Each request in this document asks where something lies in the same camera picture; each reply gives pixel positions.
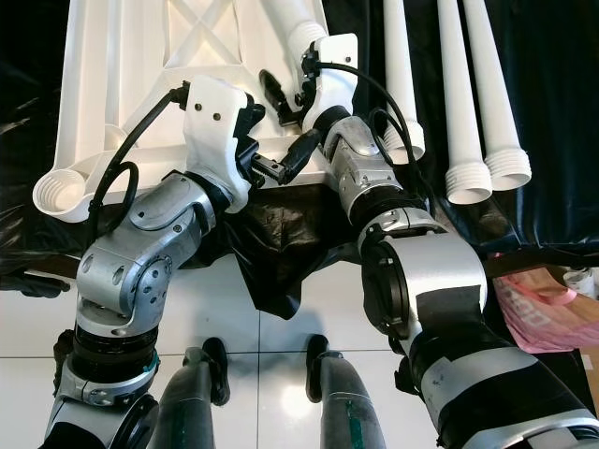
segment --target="white cylindrical pipe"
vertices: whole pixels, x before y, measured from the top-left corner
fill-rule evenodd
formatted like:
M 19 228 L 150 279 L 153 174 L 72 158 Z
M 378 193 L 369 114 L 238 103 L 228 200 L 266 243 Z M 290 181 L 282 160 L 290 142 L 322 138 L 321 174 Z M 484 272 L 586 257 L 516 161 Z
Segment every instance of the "white cylindrical pipe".
M 531 179 L 531 165 L 519 144 L 487 7 L 484 0 L 463 3 L 487 149 L 485 163 L 493 190 L 516 189 Z
M 387 90 L 395 99 L 405 118 L 414 157 L 416 160 L 424 155 L 424 132 L 416 119 L 416 100 L 412 82 L 412 65 L 410 64 L 410 48 L 408 32 L 405 26 L 403 0 L 385 0 L 383 2 L 385 18 L 385 75 Z M 407 164 L 408 156 L 402 139 L 391 125 L 385 131 L 385 145 L 395 164 Z
M 480 148 L 460 13 L 457 0 L 437 0 L 437 8 L 449 149 L 447 199 L 474 204 L 489 198 L 492 187 Z
M 293 61 L 301 68 L 301 55 L 308 50 L 312 42 L 325 37 L 327 32 L 314 20 L 305 0 L 268 0 L 264 5 L 270 9 L 281 26 L 281 31 L 287 37 Z

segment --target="pink plastic bag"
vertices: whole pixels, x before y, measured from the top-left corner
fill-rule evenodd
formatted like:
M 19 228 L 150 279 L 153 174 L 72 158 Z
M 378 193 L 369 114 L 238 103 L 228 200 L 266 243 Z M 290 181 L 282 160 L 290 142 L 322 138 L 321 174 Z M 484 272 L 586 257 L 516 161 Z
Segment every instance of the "pink plastic bag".
M 507 328 L 528 353 L 599 344 L 599 301 L 553 279 L 546 268 L 494 279 Z

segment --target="black cable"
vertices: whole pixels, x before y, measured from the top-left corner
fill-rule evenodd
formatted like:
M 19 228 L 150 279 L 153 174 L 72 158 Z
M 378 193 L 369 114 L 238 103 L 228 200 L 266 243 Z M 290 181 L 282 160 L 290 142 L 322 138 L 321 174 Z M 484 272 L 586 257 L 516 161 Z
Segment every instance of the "black cable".
M 422 176 L 422 173 L 420 172 L 420 169 L 418 168 L 418 166 L 416 164 L 416 158 L 414 157 L 414 148 L 412 147 L 412 139 L 410 138 L 410 132 L 408 131 L 408 125 L 405 122 L 405 119 L 403 118 L 403 114 L 402 114 L 402 111 L 400 110 L 400 107 L 397 106 L 397 103 L 395 102 L 395 100 L 393 99 L 391 94 L 388 92 L 388 90 L 385 89 L 385 87 L 383 87 L 383 85 L 381 83 L 379 83 L 377 80 L 375 80 L 373 77 L 352 67 L 351 65 L 337 64 L 337 63 L 323 63 L 321 61 L 315 61 L 314 68 L 341 70 L 343 72 L 347 72 L 347 73 L 351 73 L 352 75 L 356 75 L 358 78 L 362 78 L 362 79 L 366 80 L 367 82 L 369 82 L 376 90 L 378 90 L 385 97 L 386 101 L 388 102 L 388 104 L 391 106 L 391 109 L 395 113 L 397 120 L 399 121 L 399 124 L 397 124 L 397 122 L 395 121 L 395 119 L 392 115 L 390 115 L 384 109 L 381 109 L 381 110 L 383 110 L 385 112 L 387 119 L 389 120 L 391 125 L 395 128 L 395 130 L 398 132 L 398 134 L 400 135 L 400 138 L 402 138 L 402 140 L 403 140 L 403 145 L 405 145 L 405 149 L 406 149 L 406 152 L 408 155 L 408 164 L 409 164 L 409 166 L 411 166 L 410 170 L 414 170 L 414 172 L 416 173 L 416 178 L 419 179 L 419 181 L 423 187 L 423 190 L 425 191 L 425 194 L 426 194 L 427 198 L 429 199 L 429 210 L 431 212 L 431 216 L 434 218 L 434 192 L 431 189 L 431 186 L 426 182 L 426 180 Z
M 131 205 L 135 200 L 135 195 L 138 190 L 139 181 L 139 170 L 133 162 L 122 162 L 124 157 L 127 155 L 129 150 L 133 147 L 135 142 L 141 136 L 141 134 L 150 126 L 150 124 L 160 115 L 160 113 L 168 106 L 171 101 L 180 101 L 181 93 L 180 89 L 171 89 L 166 95 L 164 95 L 160 101 L 150 109 L 150 112 L 141 119 L 141 121 L 131 130 L 131 133 L 126 137 L 119 150 L 110 159 L 109 165 L 106 171 L 102 175 L 100 182 L 95 190 L 94 198 L 90 201 L 89 217 L 87 221 L 87 246 L 89 247 L 97 238 L 98 234 L 98 220 L 100 211 L 102 209 L 102 201 L 104 196 L 108 192 L 110 186 L 116 180 L 121 173 L 129 171 L 129 182 L 127 189 L 124 193 L 123 207 L 119 214 L 109 222 L 106 232 L 110 232 L 118 226 L 126 214 L 131 209 Z

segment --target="black foot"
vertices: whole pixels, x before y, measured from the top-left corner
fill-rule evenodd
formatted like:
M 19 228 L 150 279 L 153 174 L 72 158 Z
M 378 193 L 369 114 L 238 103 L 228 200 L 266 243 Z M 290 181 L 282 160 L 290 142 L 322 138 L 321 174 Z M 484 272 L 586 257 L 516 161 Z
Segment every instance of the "black foot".
M 308 352 L 306 354 L 306 395 L 311 402 L 317 403 L 322 399 L 320 389 L 320 361 L 321 354 L 329 350 L 329 341 L 324 335 L 312 335 L 308 341 Z
M 225 345 L 220 339 L 212 337 L 204 341 L 202 349 L 208 354 L 210 364 L 210 377 L 212 380 L 211 403 L 225 405 L 231 396 L 226 375 L 227 360 Z

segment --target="tiled floor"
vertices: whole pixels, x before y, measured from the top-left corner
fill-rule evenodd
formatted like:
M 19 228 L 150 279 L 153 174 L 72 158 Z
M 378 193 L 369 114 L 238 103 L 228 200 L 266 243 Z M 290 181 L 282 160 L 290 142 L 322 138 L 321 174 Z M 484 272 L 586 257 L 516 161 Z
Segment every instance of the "tiled floor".
M 0 293 L 0 447 L 41 444 L 52 404 L 52 345 L 73 326 L 76 296 L 74 288 L 55 299 Z M 231 353 L 231 400 L 212 408 L 216 447 L 317 448 L 321 406 L 305 396 L 302 351 L 318 332 L 360 374 L 388 448 L 435 448 L 424 404 L 395 389 L 400 359 L 368 323 L 361 301 L 359 269 L 345 263 L 310 276 L 289 321 L 254 309 L 232 256 L 179 271 L 168 290 L 151 392 L 160 397 L 187 346 L 220 337 Z

